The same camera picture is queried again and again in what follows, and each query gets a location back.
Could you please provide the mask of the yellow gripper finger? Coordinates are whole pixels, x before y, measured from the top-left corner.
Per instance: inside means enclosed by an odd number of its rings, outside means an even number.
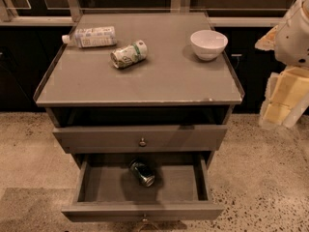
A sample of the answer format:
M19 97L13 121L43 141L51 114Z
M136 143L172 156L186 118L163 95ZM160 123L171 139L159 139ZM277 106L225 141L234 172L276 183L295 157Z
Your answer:
M256 41L255 47L264 51L273 50L275 46L277 29L278 26L272 27L265 35Z
M264 129L293 127L309 106L309 69L287 66L267 81L259 125Z

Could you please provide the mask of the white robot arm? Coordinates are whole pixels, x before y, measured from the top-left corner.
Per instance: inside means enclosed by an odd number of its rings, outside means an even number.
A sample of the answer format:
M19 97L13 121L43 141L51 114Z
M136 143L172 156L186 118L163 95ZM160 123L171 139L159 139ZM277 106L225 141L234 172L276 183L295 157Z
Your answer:
M296 0L255 47L273 50L275 59L285 65L267 81L259 125L267 130L291 128L309 105L309 0Z

